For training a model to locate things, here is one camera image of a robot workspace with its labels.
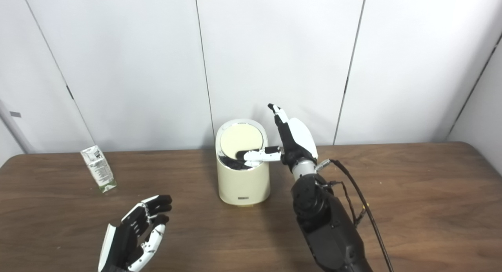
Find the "wire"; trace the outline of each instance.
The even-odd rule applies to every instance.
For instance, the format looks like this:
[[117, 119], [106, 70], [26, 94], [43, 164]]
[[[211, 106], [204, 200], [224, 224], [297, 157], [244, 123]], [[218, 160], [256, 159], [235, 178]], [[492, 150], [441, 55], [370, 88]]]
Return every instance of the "wire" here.
[[347, 198], [347, 201], [348, 201], [348, 206], [350, 208], [350, 212], [352, 213], [352, 222], [354, 223], [355, 225], [355, 222], [357, 221], [357, 218], [355, 217], [355, 211], [354, 211], [354, 207], [352, 205], [352, 201], [350, 201], [350, 197], [348, 196], [348, 192], [347, 192], [347, 188], [345, 187], [345, 184], [344, 182], [342, 181], [330, 181], [328, 183], [328, 185], [330, 185], [331, 187], [334, 186], [334, 185], [337, 185], [337, 184], [342, 184], [342, 187], [344, 187], [344, 192], [346, 194], [346, 198]]
[[359, 223], [361, 223], [362, 217], [366, 214], [366, 208], [363, 208], [359, 216], [355, 219], [354, 226], [357, 228]]
[[362, 192], [357, 186], [357, 183], [355, 182], [354, 178], [350, 175], [348, 170], [344, 167], [344, 165], [337, 160], [329, 160], [331, 161], [334, 165], [336, 165], [344, 174], [347, 176], [347, 178], [351, 181], [352, 185], [355, 188], [355, 191], [357, 192], [357, 195], [359, 195], [359, 198], [362, 201], [362, 204], [364, 204], [364, 208], [366, 209], [366, 212], [368, 213], [369, 220], [371, 221], [371, 225], [373, 226], [373, 230], [375, 231], [376, 238], [378, 239], [378, 243], [380, 244], [380, 248], [382, 249], [382, 253], [384, 254], [385, 262], [387, 263], [387, 267], [389, 268], [390, 272], [394, 272], [394, 269], [392, 268], [392, 263], [391, 259], [389, 258], [389, 255], [387, 254], [387, 250], [385, 249], [384, 241], [382, 240], [382, 236], [380, 235], [380, 232], [377, 227], [377, 223], [375, 222], [375, 219], [373, 218], [373, 214], [371, 213], [371, 209], [369, 209], [368, 203], [366, 202], [366, 199], [362, 195]]

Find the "metal connector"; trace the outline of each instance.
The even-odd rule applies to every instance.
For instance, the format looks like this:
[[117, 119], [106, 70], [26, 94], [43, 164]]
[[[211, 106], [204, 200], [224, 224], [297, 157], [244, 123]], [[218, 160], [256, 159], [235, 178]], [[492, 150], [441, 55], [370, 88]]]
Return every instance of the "metal connector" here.
[[318, 165], [315, 166], [316, 172], [319, 172], [319, 171], [323, 170], [330, 163], [331, 163], [331, 161], [329, 161], [329, 160], [325, 160], [325, 161], [319, 163]]

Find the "robot finger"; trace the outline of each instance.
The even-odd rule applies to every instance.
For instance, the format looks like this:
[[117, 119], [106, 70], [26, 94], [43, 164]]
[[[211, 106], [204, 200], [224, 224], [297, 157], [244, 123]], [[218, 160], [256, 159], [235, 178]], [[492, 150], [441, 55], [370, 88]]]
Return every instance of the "robot finger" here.
[[140, 271], [152, 259], [162, 241], [168, 221], [169, 217], [161, 214], [154, 219], [152, 231], [145, 242], [136, 248], [127, 261], [129, 271]]
[[153, 208], [150, 210], [150, 218], [155, 218], [158, 213], [166, 212], [166, 211], [171, 211], [173, 207], [170, 204], [167, 205], [159, 205], [156, 208]]
[[150, 215], [156, 215], [156, 213], [171, 210], [169, 205], [173, 202], [173, 200], [170, 195], [158, 195], [145, 199], [142, 202], [147, 205]]

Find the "trash can lid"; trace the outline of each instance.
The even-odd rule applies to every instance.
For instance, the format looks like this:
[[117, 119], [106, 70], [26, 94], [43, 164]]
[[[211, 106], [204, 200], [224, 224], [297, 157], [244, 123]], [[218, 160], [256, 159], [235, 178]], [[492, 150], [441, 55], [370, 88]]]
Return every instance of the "trash can lid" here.
[[221, 134], [220, 146], [226, 156], [236, 159], [235, 154], [238, 151], [261, 149], [263, 136], [260, 130], [251, 124], [234, 124]]

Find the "cream trash can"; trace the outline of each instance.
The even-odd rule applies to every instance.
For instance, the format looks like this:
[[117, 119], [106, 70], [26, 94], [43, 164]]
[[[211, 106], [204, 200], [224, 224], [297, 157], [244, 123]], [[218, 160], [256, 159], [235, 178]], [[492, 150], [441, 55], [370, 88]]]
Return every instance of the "cream trash can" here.
[[222, 201], [244, 206], [260, 203], [269, 197], [269, 164], [262, 162], [249, 167], [235, 159], [238, 151], [268, 146], [265, 129], [254, 120], [231, 120], [218, 129], [215, 149]]

